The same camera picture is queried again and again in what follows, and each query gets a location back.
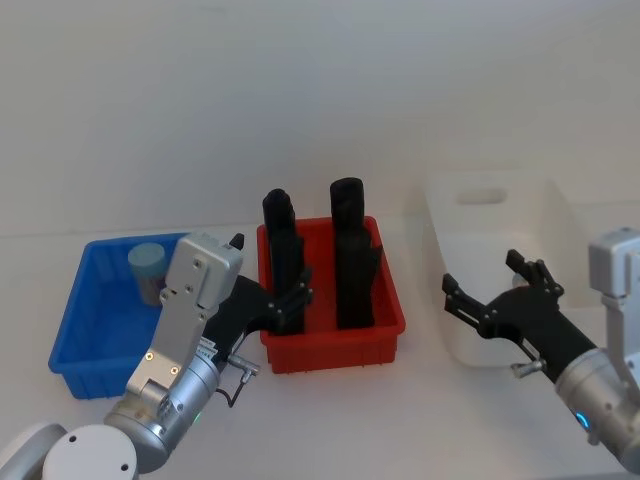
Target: white bin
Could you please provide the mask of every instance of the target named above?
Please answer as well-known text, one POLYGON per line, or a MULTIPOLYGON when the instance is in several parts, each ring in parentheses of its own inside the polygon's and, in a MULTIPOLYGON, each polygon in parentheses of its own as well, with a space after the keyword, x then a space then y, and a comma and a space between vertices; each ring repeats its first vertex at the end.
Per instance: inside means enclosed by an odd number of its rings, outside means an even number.
MULTIPOLYGON (((565 289, 560 299, 563 313, 603 344, 604 310, 588 282, 588 239, 553 181, 519 170, 451 172, 429 178, 425 193, 430 212, 427 234, 432 226, 439 247, 430 250, 440 253, 427 265, 438 306, 444 305, 440 287, 445 272, 483 303, 512 288, 514 274, 505 259, 515 248, 527 260, 546 262, 565 289)), ((462 363, 492 367, 523 360, 511 342, 482 339, 444 309, 440 312, 447 348, 462 363)))

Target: blue tray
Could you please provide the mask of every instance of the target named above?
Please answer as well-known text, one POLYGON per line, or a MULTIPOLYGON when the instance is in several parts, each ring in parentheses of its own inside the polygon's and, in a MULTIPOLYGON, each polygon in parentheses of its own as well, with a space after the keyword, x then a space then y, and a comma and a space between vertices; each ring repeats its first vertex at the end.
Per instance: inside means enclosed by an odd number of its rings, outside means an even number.
POLYGON ((160 307, 140 299, 127 255, 139 243, 156 242, 171 259, 184 235, 114 238, 85 247, 49 357, 49 368, 62 374, 74 397, 124 393, 160 316, 160 307))

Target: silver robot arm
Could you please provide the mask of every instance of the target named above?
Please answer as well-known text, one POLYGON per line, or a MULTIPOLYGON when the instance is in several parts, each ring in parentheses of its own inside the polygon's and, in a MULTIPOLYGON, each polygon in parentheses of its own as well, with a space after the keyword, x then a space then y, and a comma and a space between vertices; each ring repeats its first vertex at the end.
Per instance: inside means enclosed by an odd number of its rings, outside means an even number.
POLYGON ((640 231, 623 228, 589 246, 591 287, 607 312, 607 348, 597 348, 562 313, 564 293, 542 260, 515 250, 507 265, 525 280, 487 305, 447 274, 445 310, 483 338, 505 338, 529 362, 512 365, 517 378, 542 372, 587 432, 630 472, 640 474, 640 231))
POLYGON ((166 463, 214 393, 233 406, 259 371, 236 354, 246 335, 278 332, 312 294, 309 271, 277 300, 240 277, 240 237, 226 245, 202 233, 180 239, 151 346, 104 425, 32 427, 0 453, 0 480, 136 480, 166 463), (233 398, 218 389, 227 365, 243 372, 233 398))
POLYGON ((630 472, 640 473, 640 232, 622 228, 589 246, 591 287, 607 312, 607 348, 584 353, 556 392, 587 431, 630 472))

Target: red tray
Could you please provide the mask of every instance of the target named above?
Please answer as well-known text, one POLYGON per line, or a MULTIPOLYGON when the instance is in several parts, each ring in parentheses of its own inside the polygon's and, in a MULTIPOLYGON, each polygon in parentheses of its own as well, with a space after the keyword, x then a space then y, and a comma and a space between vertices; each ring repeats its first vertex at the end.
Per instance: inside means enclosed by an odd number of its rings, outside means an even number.
MULTIPOLYGON (((373 246, 382 245, 375 219, 365 217, 364 225, 371 233, 373 246)), ((273 372, 305 372, 393 362, 398 335, 404 331, 405 321, 384 253, 372 287, 375 326, 337 330, 331 218, 298 220, 296 228, 298 235, 304 238, 305 264, 313 269, 313 302, 305 311, 305 333, 277 336, 261 332, 260 339, 267 347, 273 372)), ((258 227, 258 270, 260 284, 271 291, 271 256, 264 225, 258 227)))

